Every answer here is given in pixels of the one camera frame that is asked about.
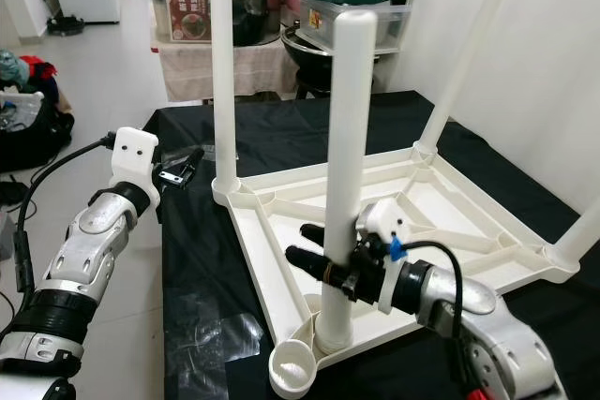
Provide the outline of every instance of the black cable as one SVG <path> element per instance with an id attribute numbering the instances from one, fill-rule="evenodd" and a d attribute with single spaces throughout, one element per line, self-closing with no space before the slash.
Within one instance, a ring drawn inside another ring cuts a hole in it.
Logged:
<path id="1" fill-rule="evenodd" d="M 38 206 L 36 205 L 36 203 L 33 200 L 31 200 L 30 203 L 32 205 L 34 205 L 34 212 L 32 214 L 30 214 L 28 217 L 26 217 L 25 220 L 31 219 L 38 212 Z M 17 206 L 12 208 L 11 210 L 7 210 L 7 213 L 12 213 L 13 211 L 17 211 L 20 208 L 21 208 L 21 204 L 19 203 Z"/>
<path id="2" fill-rule="evenodd" d="M 455 294 L 454 302 L 454 316 L 452 317 L 452 337 L 458 340 L 460 338 L 460 321 L 462 319 L 462 271 L 460 270 L 458 259 L 454 256 L 452 250 L 450 250 L 444 244 L 438 243 L 436 241 L 415 241 L 413 243 L 402 243 L 402 248 L 404 250 L 410 250 L 419 247 L 439 248 L 443 253 L 446 254 L 446 256 L 450 259 L 450 262 L 452 263 L 452 269 L 454 270 L 454 278 L 457 284 L 457 292 Z"/>
<path id="3" fill-rule="evenodd" d="M 69 161 L 75 159 L 76 157 L 86 154 L 89 151 L 94 150 L 97 147 L 100 147 L 101 145 L 105 145 L 105 142 L 106 142 L 106 138 L 102 138 L 96 142 L 86 145 L 85 147 L 82 147 L 79 150 L 76 150 L 75 152 L 65 156 L 64 158 L 59 159 L 58 161 L 53 163 L 48 169 L 43 171 L 39 175 L 39 177 L 34 180 L 34 182 L 29 186 L 29 189 L 27 190 L 27 193 L 25 194 L 25 197 L 22 200 L 22 207 L 21 207 L 21 210 L 19 211 L 19 219 L 17 220 L 17 231 L 23 231 L 23 229 L 24 229 L 24 222 L 25 222 L 25 216 L 26 216 L 27 209 L 23 208 L 23 205 L 26 205 L 29 203 L 29 201 L 33 197 L 34 193 L 38 189 L 39 185 L 41 185 L 41 182 L 43 182 L 46 179 L 46 177 L 48 177 L 48 175 L 53 173 L 55 170 L 57 170 L 61 166 L 64 166 L 65 164 L 67 164 Z"/>
<path id="4" fill-rule="evenodd" d="M 29 185 L 31 185 L 32 183 L 34 183 L 34 179 L 36 178 L 36 175 L 38 175 L 40 172 L 42 172 L 44 169 L 46 169 L 48 166 L 50 166 L 54 161 L 56 161 L 57 157 L 58 157 L 58 154 L 56 154 L 50 161 L 48 161 L 41 168 L 39 168 L 38 170 L 36 170 L 33 173 L 33 175 L 29 178 Z"/>
<path id="5" fill-rule="evenodd" d="M 4 292 L 2 292 L 1 290 L 0 290 L 0 297 L 3 297 L 3 298 L 4 298 L 4 300 L 6 300 L 6 301 L 7 301 L 7 303 L 8 303 L 8 306 L 10 306 L 10 312 L 11 312 L 11 314 L 12 314 L 12 317 L 10 318 L 10 320 L 13 320 L 13 319 L 15 319 L 15 305 L 14 305 L 14 304 L 12 304 L 12 302 L 11 302 L 11 301 L 10 301 L 10 299 L 7 297 L 7 295 L 6 295 Z"/>
<path id="6" fill-rule="evenodd" d="M 447 246 L 436 241 L 415 241 L 413 243 L 403 243 L 402 248 L 410 250 L 419 247 L 436 247 L 440 249 L 450 259 L 457 289 L 455 293 L 454 316 L 452 317 L 452 339 L 446 341 L 446 351 L 450 358 L 449 368 L 453 378 L 457 379 L 463 390 L 468 394 L 475 389 L 480 388 L 473 371 L 466 360 L 466 354 L 460 341 L 460 324 L 462 320 L 462 271 L 458 264 L 458 259 Z"/>
<path id="7" fill-rule="evenodd" d="M 8 175 L 8 177 L 10 178 L 10 181 L 11 181 L 12 183 L 14 183 L 14 184 L 17 184 L 17 183 L 19 183 L 19 182 L 17 181 L 17 179 L 15 178 L 15 176 L 14 176 L 12 173 L 11 173 L 11 174 L 9 174 L 9 175 Z M 21 203 L 19 203 L 19 204 L 18 204 L 17 206 L 15 206 L 14 208 L 11 208 L 11 209 L 9 209 L 9 210 L 5 210 L 5 213 L 12 213 L 12 212 L 14 212 L 14 211 L 17 211 L 19 208 L 21 208 Z"/>

